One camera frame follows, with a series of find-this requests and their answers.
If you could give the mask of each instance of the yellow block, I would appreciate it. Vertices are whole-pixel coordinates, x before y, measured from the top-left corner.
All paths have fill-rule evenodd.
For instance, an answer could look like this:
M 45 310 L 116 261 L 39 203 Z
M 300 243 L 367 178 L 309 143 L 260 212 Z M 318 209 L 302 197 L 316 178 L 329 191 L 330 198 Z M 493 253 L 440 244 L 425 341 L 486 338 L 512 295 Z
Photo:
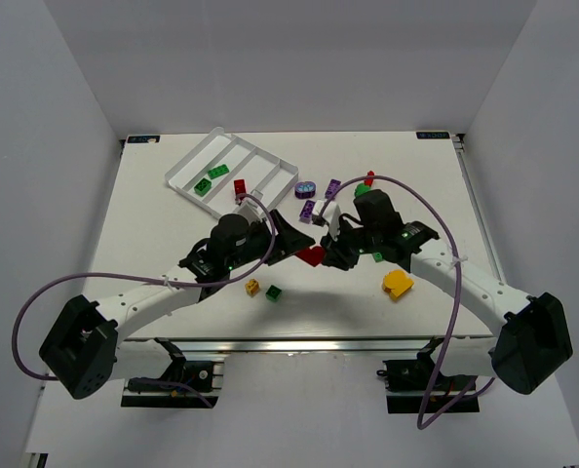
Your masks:
M 247 290 L 247 294 L 250 297 L 253 297 L 255 294 L 259 292 L 259 283 L 257 280 L 249 280 L 245 285 L 245 289 Z
M 387 273 L 383 278 L 383 291 L 397 300 L 401 295 L 410 290 L 413 286 L 413 280 L 408 278 L 403 270 L 394 270 Z

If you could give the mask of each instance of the green block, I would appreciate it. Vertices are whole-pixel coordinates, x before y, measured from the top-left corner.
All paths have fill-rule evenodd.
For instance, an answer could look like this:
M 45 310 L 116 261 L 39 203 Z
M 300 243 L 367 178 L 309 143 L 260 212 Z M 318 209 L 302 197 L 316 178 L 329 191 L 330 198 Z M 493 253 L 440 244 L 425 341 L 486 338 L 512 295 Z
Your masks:
M 218 166 L 217 168 L 210 169 L 208 171 L 208 176 L 210 176 L 210 179 L 215 179 L 216 177 L 224 176 L 225 174 L 229 174 L 229 168 L 227 168 L 226 164 Z
M 359 185 L 357 185 L 357 188 L 355 188 L 355 197 L 363 195 L 364 193 L 369 192 L 370 190 L 371 190 L 371 187 L 369 185 L 365 185 L 364 183 L 360 183 Z
M 270 288 L 268 288 L 268 291 L 266 291 L 266 297 L 271 301 L 276 302 L 277 300 L 279 300 L 279 297 L 281 296 L 282 292 L 283 291 L 281 291 L 280 288 L 277 288 L 276 286 L 273 285 Z
M 197 183 L 194 186 L 194 191 L 195 193 L 199 196 L 202 197 L 203 195 L 205 195 L 206 193 L 208 193 L 210 191 L 210 189 L 212 188 L 212 183 L 207 180 L 206 178 L 202 178 L 199 183 Z

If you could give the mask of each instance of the white wall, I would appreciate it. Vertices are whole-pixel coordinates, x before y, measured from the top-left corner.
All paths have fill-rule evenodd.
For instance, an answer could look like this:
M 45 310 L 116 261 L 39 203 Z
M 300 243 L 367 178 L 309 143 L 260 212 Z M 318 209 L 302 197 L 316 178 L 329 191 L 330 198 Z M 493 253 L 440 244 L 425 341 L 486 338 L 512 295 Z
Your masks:
M 468 130 L 535 0 L 46 0 L 127 133 Z
M 559 382 L 579 439 L 579 1 L 538 2 L 467 149 L 509 281 L 564 304 Z
M 0 0 L 0 467 L 18 465 L 39 390 L 13 362 L 14 318 L 38 287 L 87 264 L 118 154 L 42 0 Z M 72 293 L 62 287 L 28 314 L 21 352 L 36 370 Z

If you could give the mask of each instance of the purple toy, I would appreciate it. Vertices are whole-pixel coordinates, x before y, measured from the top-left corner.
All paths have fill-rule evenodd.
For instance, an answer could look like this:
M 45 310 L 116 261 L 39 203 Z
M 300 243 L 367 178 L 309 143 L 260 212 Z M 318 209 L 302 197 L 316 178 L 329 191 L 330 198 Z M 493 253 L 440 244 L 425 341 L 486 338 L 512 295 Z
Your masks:
M 330 180 L 328 183 L 327 192 L 325 193 L 325 198 L 327 200 L 332 197 L 332 194 L 335 193 L 337 188 L 339 188 L 339 185 L 341 185 L 339 180 L 335 180 L 334 178 Z
M 311 222 L 311 213 L 313 212 L 313 208 L 315 206 L 316 206 L 316 202 L 312 202 L 311 200 L 307 200 L 305 202 L 305 206 L 302 207 L 299 220 L 309 224 Z
M 301 200 L 316 195 L 316 182 L 299 182 L 293 188 L 293 194 Z

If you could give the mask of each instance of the purple cable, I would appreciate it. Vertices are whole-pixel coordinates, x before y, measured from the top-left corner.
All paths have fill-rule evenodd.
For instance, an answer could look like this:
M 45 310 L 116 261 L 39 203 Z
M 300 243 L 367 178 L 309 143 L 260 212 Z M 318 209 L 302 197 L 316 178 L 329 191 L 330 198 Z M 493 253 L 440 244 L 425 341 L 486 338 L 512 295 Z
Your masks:
M 178 387 L 178 388 L 182 388 L 183 390 L 186 390 L 190 393 L 193 393 L 194 395 L 196 395 L 197 397 L 199 397 L 199 400 L 201 400 L 203 403 L 205 403 L 205 406 L 208 408 L 213 408 L 213 405 L 208 401 L 207 398 L 205 398 L 203 395 L 201 395 L 200 392 L 198 392 L 197 390 L 193 389 L 191 386 L 189 386 L 187 383 L 181 383 L 181 382 L 168 382 L 166 380 L 155 380 L 153 378 L 146 378 L 146 377 L 135 377 L 135 378 L 130 378 L 130 382 L 137 382 L 137 383 L 142 383 L 144 385 L 159 385 L 161 387 Z
M 450 247 L 452 248 L 452 255 L 454 256 L 454 258 L 458 258 L 458 248 L 456 247 L 456 242 L 454 241 L 454 236 L 452 235 L 452 232 L 449 230 L 449 228 L 445 224 L 445 221 L 442 219 L 442 217 L 437 213 L 437 211 L 435 211 L 435 209 L 431 206 L 430 203 L 428 203 L 426 201 L 426 199 L 424 197 L 422 197 L 419 193 L 417 193 L 415 190 L 413 190 L 411 187 L 409 187 L 405 183 L 400 182 L 399 180 L 396 180 L 394 178 L 387 177 L 385 175 L 371 175 L 369 178 L 375 178 L 378 180 L 386 180 L 388 182 L 395 183 L 396 185 L 400 186 L 401 188 L 406 190 L 408 193 L 413 195 L 417 200 L 419 200 L 422 203 L 422 205 L 424 205 L 424 207 L 426 207 L 428 209 L 428 211 L 433 215 L 433 217 L 437 220 L 439 225 L 442 227 L 442 229 L 444 230 L 445 236 L 447 237 L 447 240 L 449 241 Z M 337 193 L 339 193 L 339 191 L 341 189 L 347 187 L 351 183 L 363 182 L 365 179 L 366 179 L 366 177 L 363 175 L 361 177 L 352 178 L 352 179 L 342 183 L 341 185 L 339 185 L 339 187 L 337 187 L 337 189 L 333 192 L 331 197 L 325 201 L 324 205 L 322 206 L 322 210 L 320 211 L 320 216 L 322 216 L 324 214 L 330 201 L 334 199 L 334 197 L 337 195 Z M 422 396 L 422 403 L 419 407 L 419 413 L 417 414 L 417 428 L 419 430 L 426 429 L 439 416 L 441 416 L 444 412 L 449 410 L 449 408 L 451 408 L 452 406 L 456 405 L 465 396 L 465 393 L 467 393 L 472 388 L 472 386 L 474 385 L 474 383 L 476 381 L 475 377 L 471 378 L 469 383 L 467 385 L 465 385 L 463 390 L 460 393 L 458 393 L 458 395 L 456 395 L 449 402 L 447 402 L 446 405 L 439 408 L 439 410 L 437 412 L 435 412 L 433 415 L 431 415 L 427 421 L 423 420 L 424 414 L 426 413 L 426 408 L 428 407 L 428 402 L 429 402 L 430 397 L 431 397 L 431 393 L 433 392 L 433 389 L 435 388 L 435 382 L 437 382 L 437 377 L 439 376 L 439 371 L 442 368 L 442 364 L 444 363 L 445 352 L 447 351 L 447 346 L 449 345 L 449 342 L 452 338 L 452 335 L 454 334 L 454 325 L 456 325 L 456 317 L 458 316 L 458 309 L 461 305 L 461 288 L 462 288 L 463 272 L 462 272 L 461 264 L 459 261 L 457 261 L 454 264 L 454 269 L 456 272 L 456 284 L 454 287 L 454 304 L 452 306 L 452 315 L 450 316 L 449 323 L 447 324 L 447 330 L 445 331 L 444 342 L 442 343 L 442 349 L 439 353 L 439 356 L 437 357 L 437 361 L 435 362 L 435 367 L 433 368 L 433 373 L 431 373 L 430 378 L 428 379 L 428 385 L 426 386 L 426 390 L 424 391 L 424 395 Z
M 259 268 L 268 259 L 268 257 L 272 253 L 272 250 L 274 249 L 274 238 L 277 234 L 277 230 L 275 228 L 274 220 L 272 219 L 272 215 L 270 215 L 270 212 L 266 209 L 266 207 L 263 205 L 263 203 L 261 203 L 254 196 L 252 196 L 248 193 L 243 193 L 243 194 L 240 194 L 239 197 L 240 198 L 250 198 L 253 201 L 255 201 L 257 203 L 257 205 L 263 210 L 263 213 L 266 215 L 266 217 L 268 218 L 268 221 L 270 222 L 270 234 L 271 234 L 270 245 L 268 246 L 268 250 L 263 255 L 261 260 L 253 268 L 251 268 L 249 271 L 247 271 L 241 275 L 238 275 L 231 280 L 215 281 L 213 283 L 180 283 L 180 282 L 174 281 L 174 282 L 171 282 L 171 286 L 178 287 L 178 288 L 200 288 L 202 286 L 221 287 L 221 286 L 230 285 L 231 283 L 236 283 L 240 280 L 243 280 L 247 276 L 249 276 L 254 270 Z M 157 286 L 165 286 L 166 285 L 166 280 L 160 280 L 157 278 L 147 278 L 145 276 L 122 275 L 120 273 L 75 273 L 73 275 L 62 276 L 61 278 L 57 278 L 56 280 L 53 280 L 51 283 L 46 284 L 40 290 L 38 290 L 33 295 L 31 295 L 30 298 L 25 302 L 23 307 L 20 309 L 20 311 L 17 315 L 17 318 L 15 319 L 15 324 L 13 325 L 13 336 L 12 336 L 13 358 L 15 360 L 15 363 L 19 367 L 19 369 L 23 373 L 25 373 L 26 375 L 29 375 L 30 377 L 35 378 L 37 380 L 45 380 L 45 381 L 58 380 L 57 377 L 34 372 L 30 368 L 28 368 L 23 363 L 22 359 L 20 358 L 19 329 L 20 329 L 20 323 L 23 320 L 23 317 L 25 316 L 27 309 L 29 309 L 29 306 L 32 305 L 32 303 L 45 291 L 50 290 L 51 288 L 59 285 L 60 283 L 64 283 L 66 281 L 71 281 L 71 280 L 77 280 L 79 278 L 111 278 L 114 280 L 136 281 L 139 283 L 146 283 L 149 285 L 157 285 Z M 177 386 L 177 385 L 181 385 L 181 384 L 171 383 L 171 385 Z

